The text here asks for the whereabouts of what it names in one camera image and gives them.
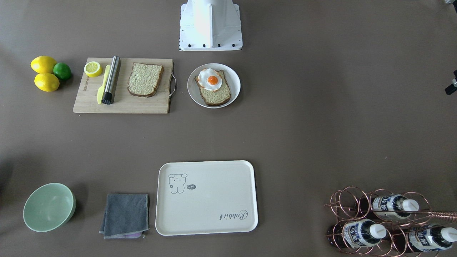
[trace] bottle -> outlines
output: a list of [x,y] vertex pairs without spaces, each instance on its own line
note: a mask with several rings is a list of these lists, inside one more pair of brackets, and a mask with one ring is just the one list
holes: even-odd
[[360,199],[360,212],[357,216],[362,216],[367,211],[367,219],[372,220],[389,220],[389,221],[401,221],[411,216],[411,213],[397,213],[395,211],[418,211],[419,204],[413,199],[408,199],[401,194],[391,194],[386,196],[378,196],[372,198],[372,208],[368,204],[368,199]]
[[447,250],[452,243],[457,241],[457,230],[430,224],[422,227],[413,227],[404,231],[405,236],[399,230],[393,231],[393,241],[399,252],[436,252]]
[[386,228],[369,219],[350,221],[344,225],[331,226],[327,231],[329,243],[338,248],[361,248],[379,244],[387,234]]

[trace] green lime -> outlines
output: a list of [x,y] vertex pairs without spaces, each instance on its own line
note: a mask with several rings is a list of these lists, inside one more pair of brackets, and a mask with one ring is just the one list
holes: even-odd
[[70,67],[64,63],[58,63],[53,69],[54,75],[61,80],[67,80],[71,77]]

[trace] gray towel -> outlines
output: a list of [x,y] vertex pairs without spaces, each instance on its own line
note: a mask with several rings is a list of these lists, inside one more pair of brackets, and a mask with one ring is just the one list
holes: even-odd
[[100,228],[103,238],[138,238],[148,229],[147,194],[108,194]]

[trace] cutting board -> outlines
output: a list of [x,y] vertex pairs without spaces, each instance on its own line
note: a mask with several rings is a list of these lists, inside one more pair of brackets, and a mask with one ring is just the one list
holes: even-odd
[[[97,91],[103,82],[105,67],[111,65],[112,58],[88,58],[87,63],[100,63],[103,72],[98,77],[81,78],[80,87],[73,106],[76,113],[168,113],[170,108],[170,82],[173,59],[133,59],[121,58],[117,78],[114,102],[110,105],[97,103]],[[133,63],[160,64],[164,67],[159,88],[152,97],[133,96],[127,91],[127,81],[132,72]]]

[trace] bear drawing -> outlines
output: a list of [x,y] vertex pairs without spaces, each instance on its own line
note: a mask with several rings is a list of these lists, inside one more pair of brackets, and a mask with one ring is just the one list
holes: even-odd
[[170,174],[168,175],[168,183],[172,194],[184,192],[184,184],[186,183],[187,174]]

